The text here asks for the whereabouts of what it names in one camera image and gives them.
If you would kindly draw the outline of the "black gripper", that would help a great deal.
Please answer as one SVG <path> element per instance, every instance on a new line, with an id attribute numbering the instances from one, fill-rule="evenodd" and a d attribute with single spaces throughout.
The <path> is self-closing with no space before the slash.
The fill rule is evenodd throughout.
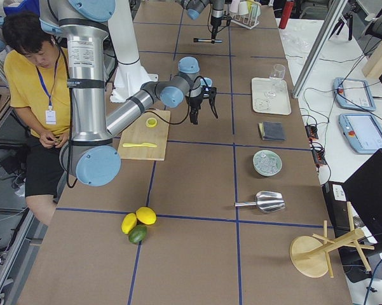
<path id="1" fill-rule="evenodd" d="M 218 10 L 213 8 L 210 14 L 210 25 L 211 25 L 211 43 L 216 42 L 217 31 L 222 25 L 222 21 L 226 21 L 226 25 L 230 24 L 231 16 L 224 10 Z"/>
<path id="2" fill-rule="evenodd" d="M 201 89 L 201 93 L 199 95 L 195 97 L 186 97 L 186 102 L 190 109 L 189 118 L 192 124 L 194 125 L 198 124 L 198 113 L 199 113 L 199 110 L 201 109 L 201 104 L 204 100 L 209 101 L 209 105 L 213 115 L 215 116 L 216 119 L 218 118 L 218 113 L 215 106 L 216 95 L 217 95 L 217 88 L 212 86 L 212 88 L 210 89 L 208 93 L 203 93 Z"/>

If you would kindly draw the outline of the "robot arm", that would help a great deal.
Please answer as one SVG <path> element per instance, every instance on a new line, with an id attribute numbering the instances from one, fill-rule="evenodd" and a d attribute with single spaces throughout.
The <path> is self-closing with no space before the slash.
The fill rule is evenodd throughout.
<path id="1" fill-rule="evenodd" d="M 180 6 L 186 10 L 187 15 L 190 19 L 196 20 L 203 10 L 210 7 L 210 23 L 211 33 L 210 38 L 197 38 L 193 39 L 194 43 L 222 43 L 221 39 L 217 39 L 217 34 L 222 31 L 225 27 L 228 27 L 231 23 L 230 13 L 226 13 L 224 10 L 226 1 L 225 0 L 179 0 L 175 1 L 180 4 Z"/>
<path id="2" fill-rule="evenodd" d="M 61 150 L 67 173 L 88 186 L 112 181 L 121 166 L 113 138 L 157 101 L 187 102 L 195 119 L 204 100 L 215 102 L 212 81 L 194 57 L 160 81 L 143 68 L 128 1 L 41 1 L 42 29 L 67 41 L 71 136 Z"/>

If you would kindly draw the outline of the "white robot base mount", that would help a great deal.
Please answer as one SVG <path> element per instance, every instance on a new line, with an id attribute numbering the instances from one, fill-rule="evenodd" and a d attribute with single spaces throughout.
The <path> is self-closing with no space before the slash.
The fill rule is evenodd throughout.
<path id="1" fill-rule="evenodd" d="M 115 11 L 108 21 L 118 67 L 110 100 L 122 103 L 150 81 L 157 81 L 157 74 L 149 74 L 140 62 L 137 40 L 133 28 L 128 0 L 116 1 Z"/>

